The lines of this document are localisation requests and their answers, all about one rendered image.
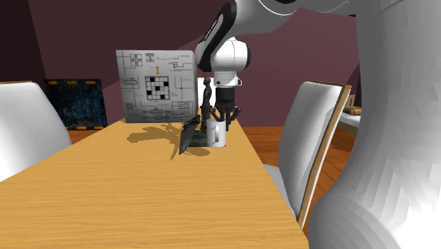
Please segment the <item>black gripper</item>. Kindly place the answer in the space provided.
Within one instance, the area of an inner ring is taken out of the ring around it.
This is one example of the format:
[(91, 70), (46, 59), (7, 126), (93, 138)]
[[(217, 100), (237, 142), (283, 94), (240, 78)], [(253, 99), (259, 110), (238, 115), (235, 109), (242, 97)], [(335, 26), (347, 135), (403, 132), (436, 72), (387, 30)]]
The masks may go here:
[(235, 104), (235, 88), (216, 88), (216, 108), (209, 109), (210, 114), (217, 122), (222, 122), (223, 119), (216, 115), (216, 109), (219, 112), (229, 112), (226, 115), (226, 131), (229, 130), (231, 122), (236, 120), (241, 112), (241, 108)]

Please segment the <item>white mug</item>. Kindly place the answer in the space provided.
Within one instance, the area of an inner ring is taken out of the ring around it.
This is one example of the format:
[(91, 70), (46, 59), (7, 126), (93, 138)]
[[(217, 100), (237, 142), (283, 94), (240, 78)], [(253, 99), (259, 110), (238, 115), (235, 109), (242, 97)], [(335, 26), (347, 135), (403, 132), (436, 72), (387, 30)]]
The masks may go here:
[(209, 147), (224, 147), (226, 145), (226, 121), (207, 120), (206, 137)]

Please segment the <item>dark human figure statue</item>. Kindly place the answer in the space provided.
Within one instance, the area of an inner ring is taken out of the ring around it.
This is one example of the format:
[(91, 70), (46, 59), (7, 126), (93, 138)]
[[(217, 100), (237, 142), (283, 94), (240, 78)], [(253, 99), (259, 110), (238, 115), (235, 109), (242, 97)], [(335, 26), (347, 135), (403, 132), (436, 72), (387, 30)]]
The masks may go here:
[(200, 130), (195, 132), (192, 136), (192, 140), (190, 141), (189, 146), (190, 147), (204, 147), (207, 146), (207, 131), (206, 131), (206, 125), (207, 120), (210, 118), (210, 98), (212, 94), (212, 89), (210, 87), (210, 78), (205, 77), (204, 78), (204, 93), (203, 93), (203, 101), (201, 104), (201, 127)]

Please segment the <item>white chair with wooden back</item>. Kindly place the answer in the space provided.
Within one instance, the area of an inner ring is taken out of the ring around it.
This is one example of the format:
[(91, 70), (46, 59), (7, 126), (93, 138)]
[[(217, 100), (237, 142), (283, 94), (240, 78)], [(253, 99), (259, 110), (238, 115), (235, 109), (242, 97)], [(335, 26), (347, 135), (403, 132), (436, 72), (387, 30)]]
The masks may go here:
[(350, 92), (346, 84), (302, 83), (283, 126), (278, 166), (264, 166), (300, 228)]

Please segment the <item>grey box with diagrams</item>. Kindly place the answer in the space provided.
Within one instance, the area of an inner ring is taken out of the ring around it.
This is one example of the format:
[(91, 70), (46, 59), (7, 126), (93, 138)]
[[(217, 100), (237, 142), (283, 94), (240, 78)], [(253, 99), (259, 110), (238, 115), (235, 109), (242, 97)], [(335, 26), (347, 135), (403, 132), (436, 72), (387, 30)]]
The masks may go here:
[(186, 122), (199, 110), (191, 50), (117, 50), (128, 123)]

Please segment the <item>wooden table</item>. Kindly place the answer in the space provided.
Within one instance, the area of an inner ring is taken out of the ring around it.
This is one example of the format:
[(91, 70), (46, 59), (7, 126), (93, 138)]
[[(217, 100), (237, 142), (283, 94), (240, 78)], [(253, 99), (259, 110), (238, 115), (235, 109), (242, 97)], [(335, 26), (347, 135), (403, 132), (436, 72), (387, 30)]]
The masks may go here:
[(0, 249), (309, 249), (239, 123), (180, 130), (118, 121), (0, 182)]

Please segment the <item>white low table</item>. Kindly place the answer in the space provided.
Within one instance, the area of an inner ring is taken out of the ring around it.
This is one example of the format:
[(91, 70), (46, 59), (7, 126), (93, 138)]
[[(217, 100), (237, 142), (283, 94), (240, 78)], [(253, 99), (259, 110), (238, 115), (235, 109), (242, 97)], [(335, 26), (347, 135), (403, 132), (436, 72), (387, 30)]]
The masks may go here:
[(349, 95), (339, 119), (338, 127), (356, 134), (358, 132), (362, 108), (355, 106), (355, 95)]

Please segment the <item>dark blue patterned cabinet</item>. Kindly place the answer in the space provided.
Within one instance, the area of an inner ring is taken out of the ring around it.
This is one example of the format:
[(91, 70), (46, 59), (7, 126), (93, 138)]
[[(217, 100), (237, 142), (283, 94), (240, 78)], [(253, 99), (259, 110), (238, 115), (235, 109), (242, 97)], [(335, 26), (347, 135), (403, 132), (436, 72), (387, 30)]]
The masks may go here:
[(100, 79), (45, 79), (46, 94), (67, 130), (107, 126)]

